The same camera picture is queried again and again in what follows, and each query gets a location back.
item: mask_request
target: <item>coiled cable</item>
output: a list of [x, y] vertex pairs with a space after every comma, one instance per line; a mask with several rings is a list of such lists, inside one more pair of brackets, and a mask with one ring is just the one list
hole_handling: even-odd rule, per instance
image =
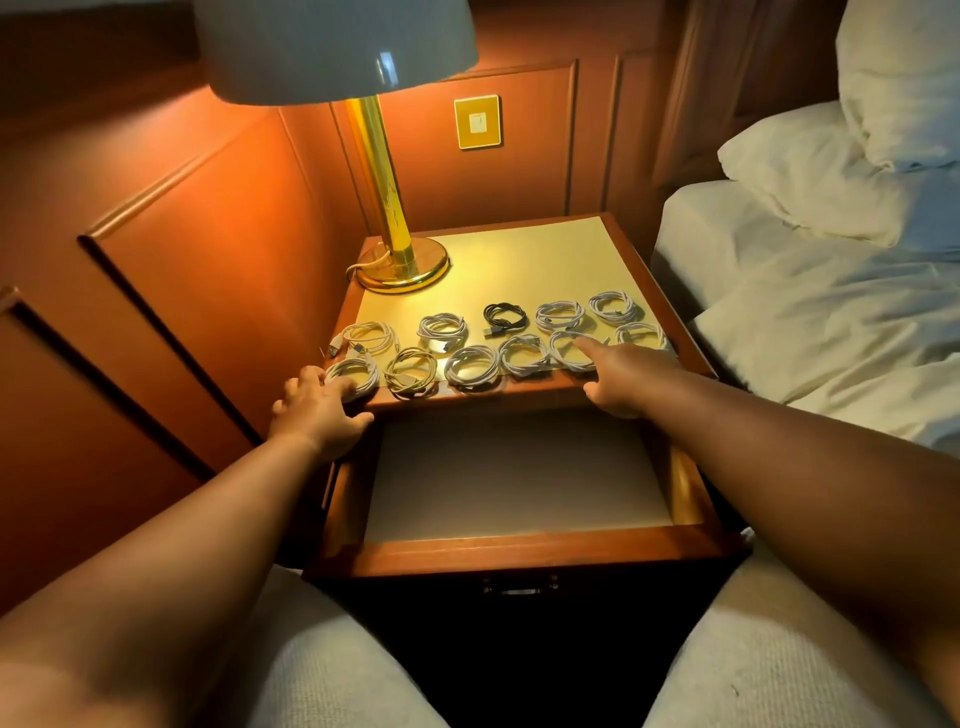
[[[624, 303], [623, 310], [618, 310], [616, 308], [603, 308], [604, 303], [609, 303], [611, 301], [622, 301]], [[636, 313], [639, 310], [639, 306], [634, 303], [634, 300], [627, 295], [626, 291], [604, 291], [603, 293], [598, 293], [596, 296], [589, 300], [590, 310], [596, 314], [597, 318], [606, 321], [608, 324], [613, 324], [614, 326], [619, 326], [620, 324], [626, 324], [628, 321], [632, 321], [636, 318]]]
[[644, 334], [652, 333], [657, 337], [657, 348], [661, 350], [667, 349], [670, 343], [667, 341], [666, 334], [663, 333], [663, 329], [656, 324], [645, 324], [642, 321], [632, 321], [629, 324], [623, 324], [616, 328], [616, 331], [613, 332], [613, 340], [617, 344], [634, 344], [635, 337], [643, 336]]
[[537, 308], [534, 321], [541, 331], [550, 333], [561, 329], [572, 329], [584, 318], [584, 308], [576, 301], [554, 301], [544, 303]]
[[[426, 371], [405, 369], [398, 372], [396, 370], [397, 365], [413, 359], [425, 361]], [[387, 388], [395, 395], [415, 395], [426, 392], [433, 385], [436, 377], [437, 357], [420, 347], [407, 347], [401, 350], [383, 370], [383, 378], [387, 382]]]
[[376, 366], [376, 362], [373, 361], [372, 356], [354, 356], [341, 359], [326, 370], [324, 383], [336, 376], [343, 376], [347, 372], [356, 372], [359, 370], [367, 373], [367, 380], [363, 384], [358, 384], [356, 391], [346, 401], [358, 400], [368, 395], [380, 385], [380, 369]]
[[550, 334], [550, 341], [547, 342], [547, 349], [550, 351], [550, 355], [558, 364], [565, 369], [570, 370], [571, 372], [576, 372], [578, 374], [582, 374], [584, 372], [595, 372], [597, 365], [592, 361], [569, 361], [568, 359], [564, 358], [564, 355], [560, 352], [558, 343], [561, 341], [561, 339], [575, 339], [579, 336], [586, 336], [588, 339], [597, 341], [597, 339], [595, 339], [593, 336], [588, 336], [587, 334], [580, 333], [579, 331], [554, 331], [552, 334]]
[[340, 349], [344, 347], [345, 342], [359, 354], [364, 352], [377, 354], [386, 351], [390, 347], [393, 347], [395, 352], [400, 350], [400, 345], [396, 338], [396, 331], [394, 331], [394, 328], [390, 326], [390, 324], [385, 324], [381, 321], [365, 321], [362, 324], [350, 324], [330, 342], [330, 346], [327, 349], [330, 356], [336, 356], [340, 353]]
[[[479, 375], [461, 376], [457, 373], [457, 370], [464, 364], [476, 361], [477, 359], [486, 359], [488, 362], [487, 369]], [[489, 384], [500, 376], [500, 354], [490, 347], [482, 345], [463, 347], [454, 352], [450, 358], [446, 360], [444, 376], [448, 382], [458, 387], [469, 388]]]
[[[510, 354], [515, 349], [535, 349], [540, 353], [540, 358], [529, 364], [512, 364]], [[518, 379], [550, 368], [550, 352], [543, 340], [535, 333], [528, 333], [525, 336], [511, 336], [500, 345], [497, 353], [500, 355], [500, 365]]]
[[[497, 317], [498, 313], [512, 311], [520, 318], [516, 321]], [[491, 303], [483, 309], [483, 317], [490, 324], [490, 328], [483, 329], [483, 335], [490, 339], [494, 336], [500, 336], [510, 331], [523, 331], [530, 323], [527, 318], [527, 312], [515, 303]]]
[[417, 327], [417, 336], [426, 341], [441, 341], [448, 352], [457, 342], [467, 340], [469, 329], [463, 317], [454, 313], [435, 313], [424, 316]]

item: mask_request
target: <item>black cable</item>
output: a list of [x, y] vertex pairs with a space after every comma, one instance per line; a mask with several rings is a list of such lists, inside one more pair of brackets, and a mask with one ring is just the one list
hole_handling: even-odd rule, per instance
[[[519, 321], [497, 318], [496, 314], [503, 311], [513, 311], [520, 317]], [[509, 331], [523, 331], [530, 323], [526, 311], [515, 303], [491, 303], [483, 309], [483, 317], [490, 324], [490, 328], [483, 329], [483, 335], [488, 339], [494, 336], [502, 336]]]

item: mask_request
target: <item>pillow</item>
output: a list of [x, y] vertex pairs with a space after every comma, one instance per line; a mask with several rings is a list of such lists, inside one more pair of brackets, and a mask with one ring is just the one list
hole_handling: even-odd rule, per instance
[[960, 251], [958, 165], [875, 167], [838, 102], [762, 119], [718, 154], [724, 173], [787, 223], [922, 253]]
[[876, 166], [960, 159], [960, 2], [849, 0], [837, 66], [847, 122]]

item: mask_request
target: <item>person's right hand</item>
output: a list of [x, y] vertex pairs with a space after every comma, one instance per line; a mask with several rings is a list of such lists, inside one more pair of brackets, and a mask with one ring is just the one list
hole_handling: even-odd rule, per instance
[[643, 417], [644, 393], [657, 386], [664, 376], [680, 369], [676, 356], [634, 344], [610, 347], [578, 336], [573, 345], [597, 365], [600, 380], [584, 385], [589, 400], [605, 412], [627, 420]]

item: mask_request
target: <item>bed sheet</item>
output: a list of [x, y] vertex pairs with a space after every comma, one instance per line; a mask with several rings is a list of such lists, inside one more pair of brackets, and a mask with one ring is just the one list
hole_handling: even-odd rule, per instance
[[[720, 301], [755, 267], [807, 238], [739, 182], [691, 184], [663, 206], [652, 270], [688, 319]], [[687, 296], [697, 310], [684, 305]]]

